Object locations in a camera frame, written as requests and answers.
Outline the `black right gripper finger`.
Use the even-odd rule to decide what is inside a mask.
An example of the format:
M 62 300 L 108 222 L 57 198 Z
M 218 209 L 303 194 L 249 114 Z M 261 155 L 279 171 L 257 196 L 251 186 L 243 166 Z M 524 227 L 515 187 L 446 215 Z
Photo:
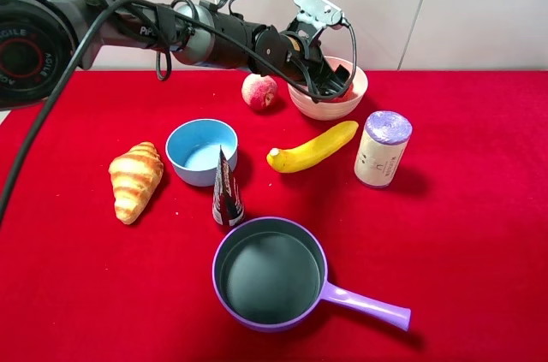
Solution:
M 337 91 L 351 91 L 354 83 L 355 66 L 351 61 L 333 60 L 334 87 Z

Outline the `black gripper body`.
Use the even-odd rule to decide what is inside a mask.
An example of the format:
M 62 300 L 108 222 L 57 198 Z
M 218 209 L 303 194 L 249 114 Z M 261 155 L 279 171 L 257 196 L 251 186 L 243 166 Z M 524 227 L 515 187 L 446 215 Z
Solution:
M 320 49 L 320 34 L 321 31 L 297 18 L 281 32 L 274 26 L 259 25 L 252 32 L 252 49 L 296 83 L 308 86 L 308 76 L 319 86 L 332 76 Z

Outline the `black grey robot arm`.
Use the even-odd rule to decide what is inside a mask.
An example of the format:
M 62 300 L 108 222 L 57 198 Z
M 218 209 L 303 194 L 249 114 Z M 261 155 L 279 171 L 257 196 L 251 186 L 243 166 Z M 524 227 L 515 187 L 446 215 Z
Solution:
M 331 66 L 319 39 L 348 25 L 339 7 L 293 0 L 297 14 L 281 31 L 246 21 L 235 1 L 1 0 L 1 106 L 47 98 L 70 63 L 88 69 L 105 46 L 154 50 L 160 79 L 178 61 L 276 75 L 314 103 L 346 94 L 355 68 Z

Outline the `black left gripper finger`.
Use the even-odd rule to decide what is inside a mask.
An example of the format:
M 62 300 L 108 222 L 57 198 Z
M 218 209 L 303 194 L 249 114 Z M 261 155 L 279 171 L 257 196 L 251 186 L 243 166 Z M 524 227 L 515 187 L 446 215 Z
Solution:
M 331 98 L 338 95 L 338 80 L 333 73 L 317 76 L 314 83 L 320 96 Z

